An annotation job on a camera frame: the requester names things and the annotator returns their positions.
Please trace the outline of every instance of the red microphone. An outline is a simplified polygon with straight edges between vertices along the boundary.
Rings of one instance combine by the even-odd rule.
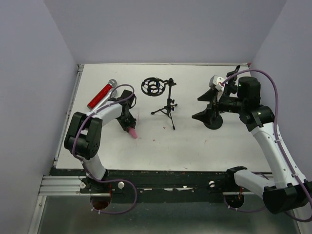
[[[87,107],[92,110],[110,91],[112,88],[117,86],[117,81],[114,79],[110,79],[108,84],[89,102]]]

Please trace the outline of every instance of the floor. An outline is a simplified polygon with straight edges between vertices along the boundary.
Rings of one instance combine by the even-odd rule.
[[[40,234],[295,234],[297,224],[284,214],[268,211],[245,214],[228,210],[223,203],[137,204],[130,212],[105,215],[91,212],[85,196],[51,196],[47,199]],[[244,209],[263,205],[246,195]],[[112,204],[124,209],[127,204]]]

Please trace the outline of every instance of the microphone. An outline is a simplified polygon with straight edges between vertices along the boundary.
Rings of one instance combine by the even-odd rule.
[[[117,95],[117,90],[113,91],[111,89],[110,91],[108,91],[107,95],[91,111],[94,111],[97,108],[103,106],[108,101],[108,99],[114,98],[116,97],[116,95]]]
[[[107,93],[117,86],[117,81],[110,79],[108,84],[89,102],[87,107],[92,110],[107,95]]]

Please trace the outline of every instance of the screw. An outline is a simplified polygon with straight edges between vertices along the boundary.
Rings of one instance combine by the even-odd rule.
[[[215,187],[215,182],[214,181],[209,181],[208,183],[210,188],[214,188]]]
[[[121,181],[118,183],[118,188],[123,189],[125,187],[125,184]]]
[[[79,184],[79,187],[80,187],[81,189],[84,189],[84,188],[86,187],[86,184],[83,183],[83,182],[81,182],[81,183]]]

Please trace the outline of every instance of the black base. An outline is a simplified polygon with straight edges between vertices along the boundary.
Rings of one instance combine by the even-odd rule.
[[[204,123],[204,125],[211,130],[217,130],[217,129],[221,128],[221,126],[223,124],[223,118],[221,116],[219,116],[215,120],[212,120],[211,122],[212,122],[211,124]]]
[[[233,208],[240,208],[245,201],[244,195],[238,197],[238,195],[227,195],[225,196],[226,202]]]
[[[165,114],[169,119],[171,119],[171,122],[172,122],[172,129],[175,130],[176,127],[174,125],[174,121],[172,119],[172,116],[171,116],[171,111],[175,109],[175,107],[177,106],[177,104],[174,104],[174,105],[167,105],[167,106],[164,106],[163,108],[157,110],[157,111],[153,111],[151,112],[151,115],[154,115],[156,114],[157,112],[162,112],[163,114]]]

